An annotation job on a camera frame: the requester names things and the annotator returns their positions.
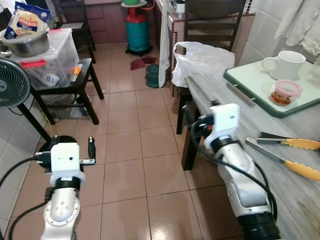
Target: white mug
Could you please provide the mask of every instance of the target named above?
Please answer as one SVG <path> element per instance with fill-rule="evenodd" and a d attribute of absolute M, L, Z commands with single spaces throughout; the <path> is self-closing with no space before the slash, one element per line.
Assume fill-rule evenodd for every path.
<path fill-rule="evenodd" d="M 266 57 L 261 65 L 269 70 L 269 74 L 274 79 L 294 80 L 298 71 L 306 61 L 305 56 L 295 51 L 281 51 L 278 56 Z M 274 62 L 273 66 L 266 66 L 267 62 Z"/>

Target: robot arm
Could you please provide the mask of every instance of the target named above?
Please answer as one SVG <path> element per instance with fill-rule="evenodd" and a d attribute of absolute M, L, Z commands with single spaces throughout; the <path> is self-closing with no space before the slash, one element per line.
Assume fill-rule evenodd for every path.
<path fill-rule="evenodd" d="M 74 231 L 80 213 L 79 191 L 86 176 L 81 165 L 95 164 L 95 140 L 88 139 L 90 159 L 79 159 L 79 146 L 76 142 L 55 144 L 50 151 L 54 186 L 51 200 L 44 209 L 45 227 L 41 240 L 75 240 Z"/>
<path fill-rule="evenodd" d="M 188 108 L 183 109 L 187 111 L 189 122 L 193 122 L 190 120 Z M 252 179 L 230 167 L 232 165 L 263 182 L 262 177 L 257 174 L 253 159 L 243 150 L 239 141 L 233 140 L 239 126 L 240 107 L 232 103 L 213 106 L 210 110 L 212 114 L 200 117 L 199 121 L 193 124 L 190 129 L 191 137 L 196 133 L 198 137 L 205 137 L 206 149 L 215 153 L 215 161 L 219 163 L 218 172 L 225 182 L 227 195 L 234 215 L 242 227 L 244 239 L 280 239 L 267 193 Z"/>

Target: metal bowl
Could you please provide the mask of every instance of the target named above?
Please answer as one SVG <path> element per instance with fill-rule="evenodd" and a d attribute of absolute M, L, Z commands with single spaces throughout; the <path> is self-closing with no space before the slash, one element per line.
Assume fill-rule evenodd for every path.
<path fill-rule="evenodd" d="M 23 36 L 16 39 L 5 39 L 6 29 L 0 32 L 0 45 L 7 46 L 10 52 L 1 52 L 3 55 L 14 55 L 27 58 L 42 54 L 50 47 L 48 26 L 42 31 L 32 35 Z"/>

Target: glass jar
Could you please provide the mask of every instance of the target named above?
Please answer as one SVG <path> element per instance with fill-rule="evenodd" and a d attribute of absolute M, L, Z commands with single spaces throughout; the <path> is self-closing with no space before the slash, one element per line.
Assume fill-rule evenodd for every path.
<path fill-rule="evenodd" d="M 272 86 L 270 99 L 277 105 L 287 106 L 297 100 L 302 87 L 291 80 L 278 80 Z"/>
<path fill-rule="evenodd" d="M 307 74 L 306 80 L 316 88 L 320 89 L 320 56 L 313 64 L 313 67 Z"/>

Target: green tray edge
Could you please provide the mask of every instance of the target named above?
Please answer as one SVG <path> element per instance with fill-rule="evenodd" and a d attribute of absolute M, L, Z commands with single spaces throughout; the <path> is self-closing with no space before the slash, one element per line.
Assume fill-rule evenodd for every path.
<path fill-rule="evenodd" d="M 235 67 L 232 68 L 228 68 L 225 70 L 223 77 L 229 81 L 232 84 L 238 84 L 237 88 L 243 92 L 245 95 L 247 95 L 249 98 L 255 98 L 255 103 L 258 104 L 263 110 L 265 110 L 268 114 L 270 114 L 273 117 L 276 117 L 278 119 L 283 119 L 289 115 L 292 115 L 296 112 L 299 112 L 301 110 L 310 108 L 314 105 L 317 105 L 320 103 L 320 98 L 319 99 L 315 99 L 313 101 L 310 101 L 308 103 L 305 103 L 301 106 L 297 106 L 293 109 L 290 109 L 286 112 L 281 112 L 281 111 L 277 111 L 274 108 L 272 108 L 268 103 L 266 103 L 262 98 L 260 98 L 258 95 L 256 95 L 254 92 L 252 92 L 251 90 L 249 90 L 246 86 L 244 86 L 242 83 L 238 82 L 233 76 L 231 76 L 228 73 L 229 69 L 234 69 Z"/>

